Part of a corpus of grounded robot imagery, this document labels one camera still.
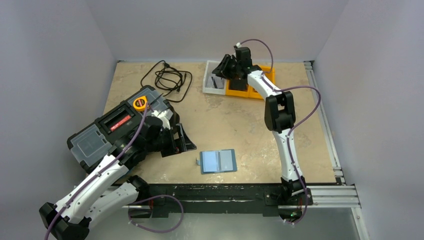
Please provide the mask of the blue card holder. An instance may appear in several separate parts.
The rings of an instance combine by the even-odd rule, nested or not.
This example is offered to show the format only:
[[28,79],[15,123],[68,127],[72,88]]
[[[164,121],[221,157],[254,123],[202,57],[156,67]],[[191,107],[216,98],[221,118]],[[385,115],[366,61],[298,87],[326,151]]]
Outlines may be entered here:
[[201,174],[236,172],[238,170],[234,149],[201,151],[196,158]]

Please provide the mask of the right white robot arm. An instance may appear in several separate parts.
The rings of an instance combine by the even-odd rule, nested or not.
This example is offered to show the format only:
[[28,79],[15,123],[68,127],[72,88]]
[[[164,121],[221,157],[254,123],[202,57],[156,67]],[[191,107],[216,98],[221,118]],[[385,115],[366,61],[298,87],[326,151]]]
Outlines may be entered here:
[[254,89],[264,99],[264,122],[275,138],[281,162],[280,197],[294,203],[307,190],[292,136],[296,122],[293,94],[279,89],[260,66],[253,64],[248,47],[236,46],[234,54],[226,54],[212,73],[228,80],[229,90]]

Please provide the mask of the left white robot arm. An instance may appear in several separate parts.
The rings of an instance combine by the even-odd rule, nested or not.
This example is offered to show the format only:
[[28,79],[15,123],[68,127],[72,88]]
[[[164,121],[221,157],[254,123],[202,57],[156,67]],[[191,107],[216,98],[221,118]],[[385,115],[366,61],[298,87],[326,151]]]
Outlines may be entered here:
[[109,128],[112,144],[89,175],[67,196],[56,203],[45,203],[39,210],[47,236],[58,240],[83,240],[90,228],[114,210],[128,204],[152,202],[150,187],[141,177],[131,176],[110,194],[106,190],[147,154],[163,157],[194,150],[179,122],[159,115],[127,115]]

